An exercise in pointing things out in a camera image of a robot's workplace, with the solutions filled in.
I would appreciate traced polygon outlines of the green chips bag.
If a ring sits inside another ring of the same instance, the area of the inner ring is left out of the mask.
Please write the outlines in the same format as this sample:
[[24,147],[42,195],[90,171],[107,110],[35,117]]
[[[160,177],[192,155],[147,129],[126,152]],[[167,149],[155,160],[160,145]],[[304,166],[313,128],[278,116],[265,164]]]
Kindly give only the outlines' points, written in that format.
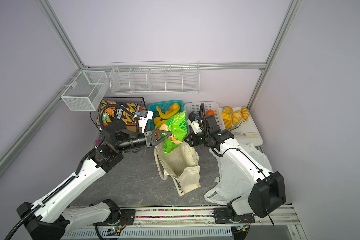
[[183,111],[171,117],[160,126],[160,130],[171,132],[170,135],[161,134],[161,137],[169,136],[163,141],[163,152],[167,156],[182,144],[188,134],[186,112]]

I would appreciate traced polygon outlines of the cream canvas tote bag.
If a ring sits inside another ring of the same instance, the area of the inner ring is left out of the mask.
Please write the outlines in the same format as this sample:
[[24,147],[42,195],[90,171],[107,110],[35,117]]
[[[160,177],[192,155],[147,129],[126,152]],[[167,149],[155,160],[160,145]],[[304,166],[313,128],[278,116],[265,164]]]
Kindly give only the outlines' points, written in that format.
[[154,149],[154,157],[160,178],[172,178],[179,196],[201,186],[199,155],[188,143],[183,142],[167,155],[160,144]]

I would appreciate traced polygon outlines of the white plastic grocery bag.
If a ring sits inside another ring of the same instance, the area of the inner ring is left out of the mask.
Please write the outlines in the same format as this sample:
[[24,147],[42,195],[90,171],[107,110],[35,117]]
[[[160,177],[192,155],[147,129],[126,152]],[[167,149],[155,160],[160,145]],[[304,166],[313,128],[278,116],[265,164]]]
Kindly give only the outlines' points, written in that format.
[[[254,160],[270,170],[270,172],[273,172],[268,157],[256,149],[252,143],[240,143],[240,145]],[[214,155],[218,162],[219,177],[216,178],[217,184],[204,195],[207,202],[227,205],[228,202],[235,198],[241,196],[248,197],[253,188],[250,178],[242,173],[242,171],[227,158],[227,154],[228,153],[225,153],[223,158]]]

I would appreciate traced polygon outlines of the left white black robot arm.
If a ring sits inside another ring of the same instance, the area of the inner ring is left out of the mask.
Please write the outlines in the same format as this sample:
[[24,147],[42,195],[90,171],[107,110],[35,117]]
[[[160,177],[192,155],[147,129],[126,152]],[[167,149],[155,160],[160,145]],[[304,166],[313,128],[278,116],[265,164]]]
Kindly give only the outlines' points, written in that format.
[[17,208],[21,219],[5,237],[7,240],[12,239],[21,226],[25,226],[33,240],[59,240],[65,234],[90,224],[118,223],[120,208],[112,200],[104,200],[87,208],[70,210],[68,207],[92,183],[112,170],[124,158],[123,152],[156,146],[172,133],[162,127],[143,133],[129,131],[122,119],[113,119],[104,126],[104,114],[109,108],[123,110],[136,123],[143,116],[143,113],[131,113],[117,103],[104,106],[98,115],[103,135],[100,143],[85,154],[77,169],[51,192],[33,203],[24,202]]

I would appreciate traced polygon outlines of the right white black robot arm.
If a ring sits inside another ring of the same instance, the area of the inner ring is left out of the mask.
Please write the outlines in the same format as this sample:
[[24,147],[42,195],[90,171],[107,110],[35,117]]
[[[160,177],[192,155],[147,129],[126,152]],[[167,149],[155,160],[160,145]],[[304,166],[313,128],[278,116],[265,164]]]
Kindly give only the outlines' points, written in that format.
[[241,194],[227,203],[226,219],[237,223],[246,216],[247,208],[259,218],[265,218],[271,212],[285,204],[285,180],[279,172],[271,172],[258,163],[245,151],[229,130],[221,130],[215,117],[206,115],[204,103],[199,113],[190,114],[191,132],[185,141],[191,146],[204,145],[212,153],[245,175],[249,180],[250,193]]

